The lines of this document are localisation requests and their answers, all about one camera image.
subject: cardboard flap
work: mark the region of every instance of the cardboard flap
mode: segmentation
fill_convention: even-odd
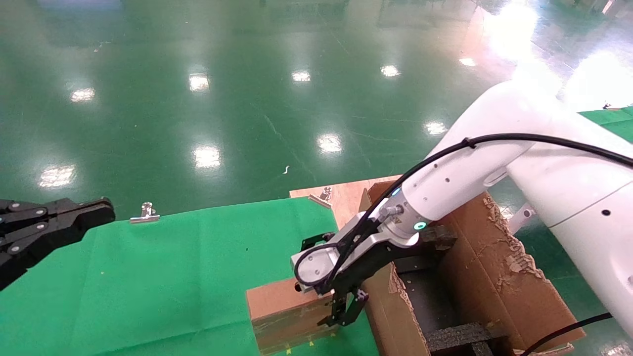
[[[438,222],[458,235],[440,263],[465,322],[500,322],[513,348],[576,322],[556,288],[514,238],[489,194],[474,198]],[[584,337],[577,329],[540,351]]]
[[[429,356],[430,351],[406,293],[397,288],[393,290],[392,276],[395,274],[395,266],[391,263],[363,283],[363,289],[371,291],[365,310],[378,350],[381,355],[389,356]]]

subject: glossy floor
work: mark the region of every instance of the glossy floor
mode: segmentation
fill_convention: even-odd
[[[402,173],[506,79],[574,111],[633,102],[632,18],[624,0],[4,0],[0,196],[107,196],[127,219]],[[543,226],[520,237],[578,318],[603,310]],[[630,343],[587,331],[579,355]]]

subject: green screen fabric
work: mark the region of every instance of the green screen fabric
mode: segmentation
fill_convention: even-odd
[[[628,142],[633,142],[633,107],[621,110],[585,111],[580,114]]]
[[[0,293],[0,354],[259,355],[246,290],[292,277],[301,240],[335,229],[307,198],[98,227]],[[364,313],[291,353],[378,355]]]

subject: cable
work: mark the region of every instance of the cable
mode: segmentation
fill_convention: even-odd
[[[325,278],[327,278],[328,275],[325,275],[324,277],[313,281],[313,282],[306,282],[304,281],[301,276],[299,276],[299,265],[301,264],[301,262],[303,262],[303,260],[305,260],[308,256],[310,256],[314,251],[318,251],[318,250],[324,250],[326,248],[330,248],[330,247],[336,247],[337,244],[335,243],[324,243],[322,245],[316,245],[313,248],[309,249],[308,251],[306,251],[306,253],[304,253],[303,255],[299,256],[299,258],[297,259],[297,262],[294,264],[294,275],[297,278],[297,281],[301,284],[303,284],[304,286],[307,287],[312,287],[312,286],[316,286],[317,284],[319,284],[321,281],[323,281]]]
[[[441,151],[428,156],[427,158],[422,160],[420,163],[416,164],[407,172],[405,172],[395,182],[393,182],[393,184],[391,184],[391,186],[389,186],[389,188],[387,188],[387,190],[385,190],[378,197],[378,199],[374,201],[374,203],[370,206],[370,208],[367,209],[365,214],[363,214],[363,216],[356,223],[356,225],[352,229],[350,229],[350,231],[348,231],[348,233],[345,234],[345,236],[341,238],[340,241],[351,241],[354,238],[354,236],[361,235],[360,239],[356,240],[356,242],[354,243],[349,243],[348,247],[345,250],[341,251],[341,255],[339,256],[336,263],[334,264],[334,268],[332,268],[332,270],[328,274],[326,274],[325,276],[323,276],[317,281],[310,282],[309,284],[305,284],[303,280],[301,279],[301,277],[299,276],[298,265],[299,265],[299,262],[303,261],[303,259],[307,257],[307,255],[309,255],[312,250],[306,251],[306,253],[301,255],[299,259],[297,260],[297,263],[295,264],[295,268],[294,268],[294,275],[297,278],[297,280],[306,286],[311,286],[311,285],[314,286],[321,283],[322,281],[326,281],[325,284],[326,286],[328,286],[334,279],[334,276],[336,276],[336,274],[338,273],[343,263],[345,263],[345,261],[351,254],[351,251],[353,251],[353,249],[356,248],[358,244],[362,242],[363,238],[366,237],[364,236],[365,234],[370,233],[369,229],[367,231],[361,232],[360,234],[357,230],[359,226],[364,226],[366,224],[367,220],[369,219],[369,216],[373,213],[374,210],[376,210],[376,208],[378,207],[380,202],[382,202],[382,200],[387,198],[396,188],[402,185],[402,183],[405,180],[407,180],[409,177],[411,177],[413,174],[418,172],[420,169],[428,166],[429,164],[437,161],[438,159],[446,155],[449,155],[451,153],[454,153],[456,151],[459,151],[460,149],[463,149],[463,148],[470,147],[472,149],[475,149],[476,145],[478,144],[488,143],[488,142],[493,142],[493,141],[533,141],[533,142],[555,144],[557,146],[563,146],[567,148],[577,149],[579,151],[588,152],[596,156],[606,158],[607,160],[614,161],[621,165],[625,165],[629,168],[633,168],[633,158],[621,155],[620,153],[608,151],[607,149],[604,149],[604,148],[600,148],[597,146],[592,146],[590,144],[580,143],[576,141],[571,141],[571,140],[560,138],[560,137],[553,137],[553,136],[546,136],[546,135],[539,135],[539,134],[509,133],[509,134],[484,135],[484,136],[475,137],[473,139],[464,138],[464,140],[462,140],[461,142],[456,143],[452,146],[448,146],[447,148],[444,148]]]
[[[545,344],[546,342],[548,342],[549,340],[552,340],[554,338],[557,338],[563,334],[567,334],[572,330],[576,330],[579,327],[583,327],[589,324],[592,324],[593,322],[597,322],[597,321],[602,321],[602,320],[606,320],[609,318],[612,318],[613,316],[611,315],[611,313],[604,313],[604,314],[600,314],[600,315],[596,315],[594,317],[590,317],[588,319],[573,323],[571,325],[565,326],[562,329],[556,330],[555,332],[545,336],[544,338],[540,339],[539,341],[537,341],[536,343],[534,343],[534,345],[530,346],[527,348],[526,351],[524,351],[521,356],[528,356],[530,353],[532,353],[534,350],[536,350],[537,348],[539,348],[540,346],[542,346],[543,344]]]

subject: teal led light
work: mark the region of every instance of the teal led light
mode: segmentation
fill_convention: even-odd
[[[416,230],[422,230],[422,229],[424,229],[425,227],[427,227],[427,223],[426,223],[426,222],[424,222],[424,221],[417,222],[417,223],[413,226],[413,228],[414,228],[414,229],[416,229]]]

